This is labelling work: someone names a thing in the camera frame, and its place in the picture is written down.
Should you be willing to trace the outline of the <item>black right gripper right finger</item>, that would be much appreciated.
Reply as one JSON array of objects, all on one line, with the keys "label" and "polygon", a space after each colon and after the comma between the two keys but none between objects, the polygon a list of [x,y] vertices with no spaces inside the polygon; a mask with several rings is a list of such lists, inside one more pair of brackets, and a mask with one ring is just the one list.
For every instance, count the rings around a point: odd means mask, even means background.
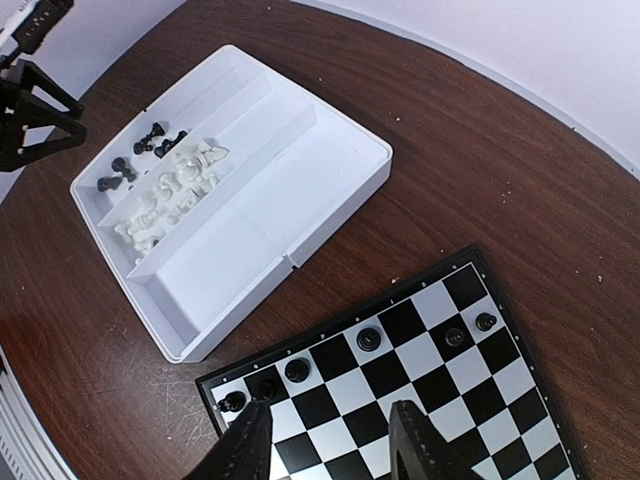
[{"label": "black right gripper right finger", "polygon": [[389,447],[391,479],[481,479],[413,401],[392,404]]}]

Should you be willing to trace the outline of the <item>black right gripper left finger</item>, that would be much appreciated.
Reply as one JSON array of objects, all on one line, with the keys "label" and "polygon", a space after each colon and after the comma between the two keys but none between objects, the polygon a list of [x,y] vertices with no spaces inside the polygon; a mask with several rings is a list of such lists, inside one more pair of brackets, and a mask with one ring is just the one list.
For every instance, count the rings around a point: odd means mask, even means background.
[{"label": "black right gripper left finger", "polygon": [[269,479],[272,425],[270,407],[262,402],[249,402],[184,479]]}]

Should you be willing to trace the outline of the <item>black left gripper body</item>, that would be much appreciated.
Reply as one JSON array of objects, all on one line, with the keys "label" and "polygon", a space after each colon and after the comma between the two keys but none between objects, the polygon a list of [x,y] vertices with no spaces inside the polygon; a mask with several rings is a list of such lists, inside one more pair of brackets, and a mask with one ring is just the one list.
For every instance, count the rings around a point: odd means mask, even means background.
[{"label": "black left gripper body", "polygon": [[[84,107],[34,62],[19,60],[1,75],[1,170],[16,171],[46,156],[82,145]],[[64,138],[26,146],[31,129],[58,128]]]}]

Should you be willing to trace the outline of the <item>black chess piece corner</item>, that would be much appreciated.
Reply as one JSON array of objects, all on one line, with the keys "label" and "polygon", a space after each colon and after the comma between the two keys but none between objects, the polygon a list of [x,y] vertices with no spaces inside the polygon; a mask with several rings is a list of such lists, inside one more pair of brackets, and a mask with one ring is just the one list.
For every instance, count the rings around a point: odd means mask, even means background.
[{"label": "black chess piece corner", "polygon": [[243,410],[246,404],[246,395],[239,390],[229,392],[216,405],[222,413],[237,413]]}]

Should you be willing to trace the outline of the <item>black silver chessboard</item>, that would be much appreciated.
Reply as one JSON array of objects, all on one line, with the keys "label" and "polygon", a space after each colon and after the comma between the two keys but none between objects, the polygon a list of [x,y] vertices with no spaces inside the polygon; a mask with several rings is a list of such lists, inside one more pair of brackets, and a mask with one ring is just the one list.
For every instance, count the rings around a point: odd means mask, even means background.
[{"label": "black silver chessboard", "polygon": [[[475,326],[488,312],[497,324]],[[356,345],[381,331],[374,352]],[[466,333],[451,348],[450,328]],[[302,383],[284,375],[308,360]],[[270,475],[274,479],[387,479],[392,404],[410,400],[465,466],[485,479],[582,479],[574,440],[529,342],[476,245],[387,293],[261,353],[200,377],[197,388],[217,432],[237,413],[216,403],[271,380]]]}]

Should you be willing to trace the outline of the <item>tall black chess piece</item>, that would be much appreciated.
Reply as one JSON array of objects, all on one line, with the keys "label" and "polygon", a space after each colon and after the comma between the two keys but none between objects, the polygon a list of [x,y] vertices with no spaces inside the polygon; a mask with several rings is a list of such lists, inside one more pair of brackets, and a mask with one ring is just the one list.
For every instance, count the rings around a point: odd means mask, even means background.
[{"label": "tall black chess piece", "polygon": [[365,327],[356,335],[356,345],[363,352],[374,352],[382,344],[381,331],[376,327]]}]

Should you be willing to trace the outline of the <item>white compartment tray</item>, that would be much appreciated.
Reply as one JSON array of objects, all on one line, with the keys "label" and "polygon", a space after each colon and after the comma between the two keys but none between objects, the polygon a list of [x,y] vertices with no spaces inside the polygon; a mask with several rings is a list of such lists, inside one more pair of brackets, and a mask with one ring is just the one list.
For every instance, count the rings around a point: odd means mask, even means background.
[{"label": "white compartment tray", "polygon": [[[188,135],[133,160],[138,179],[100,193],[154,122]],[[226,176],[137,266],[111,219],[171,153],[201,141],[230,150]],[[226,45],[124,127],[72,181],[103,258],[164,358],[202,361],[388,179],[391,145],[279,72]]]}]

